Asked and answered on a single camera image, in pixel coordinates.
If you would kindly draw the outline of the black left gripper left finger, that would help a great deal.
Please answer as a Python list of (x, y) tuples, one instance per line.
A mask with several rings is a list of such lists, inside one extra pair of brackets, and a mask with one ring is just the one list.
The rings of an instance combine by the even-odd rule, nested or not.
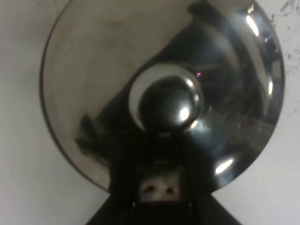
[(110, 196), (87, 224), (119, 225), (134, 192), (135, 172), (145, 157), (145, 136), (136, 131), (108, 136), (97, 142), (97, 148), (110, 162)]

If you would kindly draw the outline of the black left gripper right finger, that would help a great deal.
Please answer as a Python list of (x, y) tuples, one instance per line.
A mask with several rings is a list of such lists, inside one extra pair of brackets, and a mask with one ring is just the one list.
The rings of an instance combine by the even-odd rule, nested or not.
[(216, 187), (208, 154), (188, 132), (178, 135), (178, 141), (193, 190), (197, 224), (239, 225), (240, 222), (211, 195)]

